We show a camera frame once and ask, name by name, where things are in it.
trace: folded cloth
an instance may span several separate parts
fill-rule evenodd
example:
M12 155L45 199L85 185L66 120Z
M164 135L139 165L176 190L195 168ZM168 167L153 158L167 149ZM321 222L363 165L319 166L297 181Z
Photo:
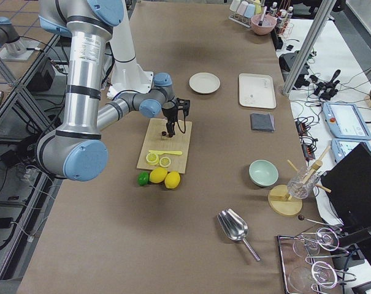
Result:
M261 132L273 132L274 120L271 113L251 113L251 129Z

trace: white wall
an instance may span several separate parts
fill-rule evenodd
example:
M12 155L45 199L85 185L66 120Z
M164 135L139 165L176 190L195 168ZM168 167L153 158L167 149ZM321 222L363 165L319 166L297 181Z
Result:
M371 0L346 0L346 3L371 35Z

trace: pink bowl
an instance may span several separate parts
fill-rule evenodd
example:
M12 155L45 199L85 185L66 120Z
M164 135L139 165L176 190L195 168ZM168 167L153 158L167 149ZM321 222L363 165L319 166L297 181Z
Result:
M263 36L271 32L277 25L277 19L271 15L265 15L263 19L263 25L259 26L259 20L261 14L256 14L251 17L251 28L256 35Z

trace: silver scoop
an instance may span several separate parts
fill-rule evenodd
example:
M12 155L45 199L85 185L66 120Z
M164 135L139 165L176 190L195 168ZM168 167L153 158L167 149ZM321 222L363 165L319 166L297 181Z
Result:
M260 257L253 250L245 237L248 234L247 223L231 208L222 210L218 214L218 220L222 226L226 236L233 241L243 241L249 252L251 252L254 259L259 262Z

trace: lime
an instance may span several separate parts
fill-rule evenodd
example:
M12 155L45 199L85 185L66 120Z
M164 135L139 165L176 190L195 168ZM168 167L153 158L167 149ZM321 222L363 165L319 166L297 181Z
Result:
M171 171L165 178L165 186L168 189L175 189L181 181L180 174L177 171Z
M158 184L165 180L167 175L167 170L163 167L157 167L150 173L150 182L154 184Z
M161 157L159 160L159 165L162 167L168 167L171 163L172 161L167 156Z
M146 155L147 163L150 165L156 165L159 163L159 156L155 153L148 153Z
M148 184L149 177L150 176L148 175L148 172L143 171L143 172L139 173L139 176L137 177L137 183L140 186L145 186L145 185Z

